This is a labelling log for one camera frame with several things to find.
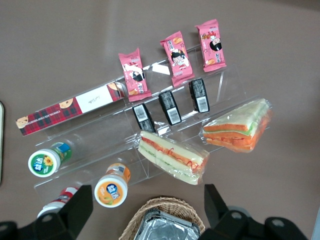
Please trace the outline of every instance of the wicker basket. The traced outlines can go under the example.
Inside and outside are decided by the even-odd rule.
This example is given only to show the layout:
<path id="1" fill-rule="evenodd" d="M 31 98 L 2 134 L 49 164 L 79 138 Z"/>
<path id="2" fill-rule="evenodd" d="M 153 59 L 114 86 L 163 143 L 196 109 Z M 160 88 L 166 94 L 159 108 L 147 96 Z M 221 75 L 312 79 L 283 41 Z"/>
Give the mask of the wicker basket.
<path id="1" fill-rule="evenodd" d="M 156 208 L 167 214 L 171 214 L 183 220 L 197 224 L 202 234 L 205 231 L 205 225 L 192 206 L 183 200 L 174 197 L 158 197 L 150 199 L 133 216 L 128 226 L 123 231 L 119 240 L 133 240 L 140 223 L 149 209 Z"/>

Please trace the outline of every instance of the plastic-wrapped sandwich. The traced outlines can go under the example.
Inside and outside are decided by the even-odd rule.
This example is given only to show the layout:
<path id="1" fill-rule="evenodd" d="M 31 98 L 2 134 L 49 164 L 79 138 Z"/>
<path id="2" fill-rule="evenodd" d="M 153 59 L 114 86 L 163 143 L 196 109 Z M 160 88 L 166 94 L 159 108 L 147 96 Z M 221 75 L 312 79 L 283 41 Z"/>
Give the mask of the plastic-wrapped sandwich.
<path id="1" fill-rule="evenodd" d="M 203 127 L 207 143 L 234 152 L 251 152 L 271 121 L 270 104 L 253 100 L 211 121 Z"/>
<path id="2" fill-rule="evenodd" d="M 138 151 L 176 179 L 197 185 L 202 180 L 209 153 L 158 134 L 141 131 Z"/>

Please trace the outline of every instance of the acrylic display stand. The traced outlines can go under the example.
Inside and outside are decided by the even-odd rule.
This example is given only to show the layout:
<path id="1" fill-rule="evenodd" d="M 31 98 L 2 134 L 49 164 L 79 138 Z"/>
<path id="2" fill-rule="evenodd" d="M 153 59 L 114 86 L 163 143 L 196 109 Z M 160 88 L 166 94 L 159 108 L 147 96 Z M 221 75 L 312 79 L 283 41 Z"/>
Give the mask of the acrylic display stand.
<path id="1" fill-rule="evenodd" d="M 37 149 L 48 148 L 56 142 L 71 146 L 72 158 L 58 172 L 41 179 L 34 186 L 43 203 L 55 199 L 68 186 L 92 185 L 105 174 L 113 163 L 125 164 L 131 172 L 129 186 L 152 178 L 163 171 L 144 158 L 137 150 L 140 129 L 132 107 L 144 103 L 155 123 L 157 133 L 171 139 L 196 144 L 212 153 L 221 147 L 206 144 L 201 129 L 207 121 L 215 119 L 235 107 L 249 101 L 240 83 L 235 65 L 215 72 L 203 71 L 200 46 L 187 51 L 195 78 L 202 78 L 206 87 L 210 111 L 199 113 L 194 110 L 188 80 L 179 87 L 172 87 L 172 72 L 168 59 L 144 67 L 147 85 L 152 97 L 138 102 L 128 98 L 95 110 L 80 119 L 71 119 L 43 130 L 47 138 L 36 145 Z M 125 84 L 124 77 L 110 82 Z M 160 92 L 171 90 L 181 114 L 182 122 L 169 125 L 159 103 Z"/>

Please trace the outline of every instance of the brown table surface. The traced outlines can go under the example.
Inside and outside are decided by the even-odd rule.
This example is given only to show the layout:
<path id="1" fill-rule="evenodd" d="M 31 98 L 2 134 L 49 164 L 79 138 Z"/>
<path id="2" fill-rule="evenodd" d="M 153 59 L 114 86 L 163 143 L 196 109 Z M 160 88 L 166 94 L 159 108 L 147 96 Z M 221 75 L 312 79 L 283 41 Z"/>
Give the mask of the brown table surface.
<path id="1" fill-rule="evenodd" d="M 227 205 L 263 222 L 293 221 L 310 239 L 320 206 L 320 4 L 314 0 L 48 0 L 0 1 L 0 101 L 5 108 L 0 221 L 23 227 L 43 203 L 28 168 L 40 134 L 23 137 L 15 119 L 123 75 L 118 53 L 140 48 L 143 64 L 166 57 L 159 41 L 218 19 L 228 65 L 236 64 L 248 95 L 274 105 L 271 128 L 252 153 L 221 149 L 203 181 Z M 94 202 L 78 239 L 117 239 L 150 198 L 174 196 L 204 221 L 204 184 L 161 174 L 129 189 L 115 209 Z"/>

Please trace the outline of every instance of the barcode label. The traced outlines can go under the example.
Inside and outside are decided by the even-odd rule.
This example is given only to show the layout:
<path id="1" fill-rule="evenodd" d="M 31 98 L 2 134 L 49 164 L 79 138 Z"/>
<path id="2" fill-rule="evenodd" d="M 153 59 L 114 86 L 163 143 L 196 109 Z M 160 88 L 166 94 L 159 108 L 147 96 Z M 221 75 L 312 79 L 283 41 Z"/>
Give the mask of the barcode label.
<path id="1" fill-rule="evenodd" d="M 207 103 L 207 98 L 205 96 L 198 97 L 196 99 L 196 102 L 198 103 L 198 108 L 200 113 L 208 112 L 209 110 L 208 103 Z"/>
<path id="2" fill-rule="evenodd" d="M 168 116 L 172 124 L 177 124 L 181 122 L 179 113 L 176 107 L 167 110 Z"/>
<path id="3" fill-rule="evenodd" d="M 143 105 L 136 106 L 133 109 L 136 114 L 136 117 L 138 118 L 139 123 L 148 119 L 147 113 Z"/>

